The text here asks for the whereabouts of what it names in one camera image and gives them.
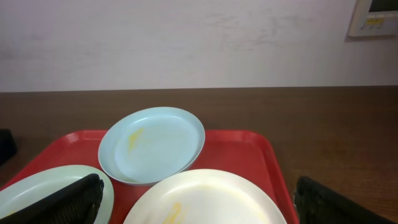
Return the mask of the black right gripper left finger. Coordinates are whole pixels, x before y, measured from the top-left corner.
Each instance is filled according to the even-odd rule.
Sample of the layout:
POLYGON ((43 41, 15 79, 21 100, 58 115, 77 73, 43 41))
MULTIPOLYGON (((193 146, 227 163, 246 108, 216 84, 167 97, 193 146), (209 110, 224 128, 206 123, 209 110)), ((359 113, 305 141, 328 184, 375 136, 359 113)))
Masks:
POLYGON ((1 218, 1 224, 93 224, 103 199, 104 182, 98 174, 86 177, 1 218))

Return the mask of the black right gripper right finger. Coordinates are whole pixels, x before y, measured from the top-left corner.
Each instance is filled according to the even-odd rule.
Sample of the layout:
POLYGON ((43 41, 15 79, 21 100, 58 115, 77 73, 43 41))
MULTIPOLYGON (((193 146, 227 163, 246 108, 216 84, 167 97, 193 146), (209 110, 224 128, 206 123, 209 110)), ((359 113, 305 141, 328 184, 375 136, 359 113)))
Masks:
POLYGON ((300 224, 395 224, 306 176, 297 181, 294 205, 300 224))

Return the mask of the pale green plate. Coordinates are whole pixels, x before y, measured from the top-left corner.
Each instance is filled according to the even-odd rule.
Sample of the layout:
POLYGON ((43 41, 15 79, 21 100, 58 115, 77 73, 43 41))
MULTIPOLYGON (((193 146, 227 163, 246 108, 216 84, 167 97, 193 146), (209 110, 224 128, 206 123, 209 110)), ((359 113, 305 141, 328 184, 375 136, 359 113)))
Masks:
POLYGON ((113 185, 104 172, 84 165, 69 165, 47 169, 19 180, 1 190, 1 217, 4 218, 18 212, 89 174, 99 175, 104 182, 103 199, 95 224, 109 223, 114 205, 113 185))

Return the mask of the light blue plate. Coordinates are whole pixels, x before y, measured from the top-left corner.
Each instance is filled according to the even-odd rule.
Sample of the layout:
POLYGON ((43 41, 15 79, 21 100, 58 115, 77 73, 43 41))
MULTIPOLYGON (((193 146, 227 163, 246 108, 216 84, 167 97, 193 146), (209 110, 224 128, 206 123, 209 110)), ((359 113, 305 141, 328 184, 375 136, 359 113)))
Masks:
POLYGON ((205 144, 205 129, 192 113, 173 107, 136 111, 102 138, 98 162, 112 179, 154 185, 187 170, 205 144))

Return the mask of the white cream plate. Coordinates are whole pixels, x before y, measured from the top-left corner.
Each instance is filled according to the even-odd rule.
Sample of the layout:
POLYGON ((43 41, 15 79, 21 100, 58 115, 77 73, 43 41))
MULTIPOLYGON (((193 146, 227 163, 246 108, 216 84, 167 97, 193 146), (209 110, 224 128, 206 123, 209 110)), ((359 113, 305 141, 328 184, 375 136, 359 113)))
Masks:
POLYGON ((125 223, 286 224, 272 199, 236 174, 195 169, 151 187, 131 208, 125 223))

